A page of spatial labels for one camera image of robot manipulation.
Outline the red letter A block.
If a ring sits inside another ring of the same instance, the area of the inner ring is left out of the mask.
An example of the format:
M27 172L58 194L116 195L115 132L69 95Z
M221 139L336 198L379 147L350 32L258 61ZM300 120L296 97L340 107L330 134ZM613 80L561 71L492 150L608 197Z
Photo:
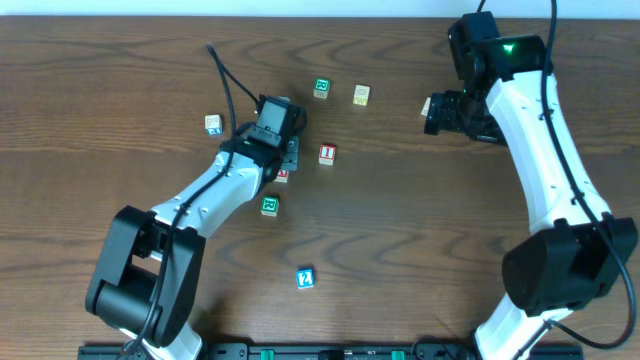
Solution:
M278 171L277 176L274 179L274 181L275 182L280 182L280 183L287 183L288 182L288 178L289 178L289 171L280 169Z

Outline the red letter I block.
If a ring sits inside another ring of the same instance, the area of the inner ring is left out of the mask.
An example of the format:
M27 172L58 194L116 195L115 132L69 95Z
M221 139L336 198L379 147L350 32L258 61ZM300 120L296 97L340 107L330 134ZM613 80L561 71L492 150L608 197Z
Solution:
M319 150L318 161L321 165L332 166L336 158L337 147L329 144L322 144Z

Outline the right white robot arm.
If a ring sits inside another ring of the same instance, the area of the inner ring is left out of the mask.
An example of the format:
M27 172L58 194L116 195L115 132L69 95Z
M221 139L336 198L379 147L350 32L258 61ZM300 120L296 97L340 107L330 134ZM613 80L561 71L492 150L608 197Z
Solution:
M592 184L558 102L549 44L536 35L449 36L464 87L434 94L425 130L459 132L508 148L528 208L530 235L502 261L505 293L474 333L481 359L527 359L550 330L631 284L633 220L615 217Z

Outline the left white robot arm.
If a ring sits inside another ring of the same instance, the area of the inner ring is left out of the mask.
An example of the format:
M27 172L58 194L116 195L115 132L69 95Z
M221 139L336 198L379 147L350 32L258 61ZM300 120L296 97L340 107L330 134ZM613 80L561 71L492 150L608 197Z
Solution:
M129 336L117 358L196 359L202 338L188 322L206 242L241 205L297 167L299 139L224 142L212 165L178 195L112 220L89 283L86 310Z

